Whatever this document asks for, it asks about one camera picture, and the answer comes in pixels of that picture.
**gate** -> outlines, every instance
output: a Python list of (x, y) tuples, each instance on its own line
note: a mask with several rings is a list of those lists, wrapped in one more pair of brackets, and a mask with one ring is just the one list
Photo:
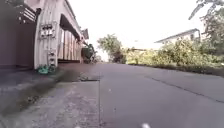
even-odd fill
[(21, 0), (5, 0), (0, 15), (0, 68), (33, 68), (36, 11)]

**bush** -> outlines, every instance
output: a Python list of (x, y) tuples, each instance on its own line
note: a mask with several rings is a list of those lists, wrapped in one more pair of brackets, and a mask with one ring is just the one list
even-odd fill
[(160, 50), (146, 52), (130, 52), (127, 63), (136, 65), (149, 65), (158, 68), (177, 69), (197, 73), (208, 73), (208, 67), (223, 61), (222, 56), (208, 54), (205, 45), (195, 44), (189, 40), (178, 40), (168, 43)]
[(112, 62), (125, 64), (126, 63), (126, 56), (121, 51), (117, 51), (113, 54)]

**sidewalk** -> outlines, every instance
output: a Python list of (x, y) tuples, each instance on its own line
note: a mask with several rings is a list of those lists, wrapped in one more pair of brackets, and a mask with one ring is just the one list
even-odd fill
[(23, 107), (22, 111), (12, 113), (10, 110), (15, 111), (15, 107), (13, 109), (5, 109), (8, 113), (3, 117), (0, 115), (0, 121), (2, 120), (3, 124), (9, 128), (75, 128), (78, 126), (81, 128), (98, 128), (99, 81), (79, 82), (78, 78), (82, 76), (80, 74), (84, 74), (84, 76), (88, 74), (85, 77), (99, 74), (95, 73), (98, 70), (95, 71), (93, 69), (94, 65), (66, 64), (60, 66), (63, 71), (66, 71), (60, 78), (60, 82), (53, 84), (54, 86), (51, 86), (50, 89), (48, 88), (47, 92), (44, 91), (44, 94), (41, 95), (39, 91), (36, 92), (39, 89), (27, 90), (28, 94), (34, 92), (38, 94), (34, 96), (41, 97), (38, 97), (38, 100), (35, 99), (36, 97), (33, 97), (36, 102), (32, 102), (29, 105), (25, 102), (25, 106), (29, 107)]
[(58, 70), (54, 75), (39, 75), (35, 71), (2, 71), (0, 74), (0, 115), (20, 112), (54, 87), (66, 74)]

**grass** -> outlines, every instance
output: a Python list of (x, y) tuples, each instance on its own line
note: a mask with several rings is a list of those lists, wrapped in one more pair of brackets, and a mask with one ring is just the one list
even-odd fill
[(211, 66), (176, 66), (176, 65), (146, 65), (146, 64), (129, 64), (135, 66), (145, 66), (145, 67), (153, 67), (153, 68), (161, 68), (161, 69), (169, 69), (169, 70), (179, 70), (184, 72), (193, 72), (199, 74), (208, 74), (208, 75), (216, 75), (224, 77), (224, 66), (221, 64), (212, 64)]

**distant building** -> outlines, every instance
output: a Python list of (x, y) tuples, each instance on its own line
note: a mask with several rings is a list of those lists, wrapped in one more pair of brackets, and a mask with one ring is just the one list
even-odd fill
[(168, 43), (168, 42), (176, 42), (180, 39), (188, 39), (188, 40), (201, 40), (201, 34), (199, 29), (190, 29), (185, 32), (178, 33), (176, 35), (161, 39), (156, 41), (155, 43)]
[(201, 40), (207, 39), (207, 33), (201, 33)]

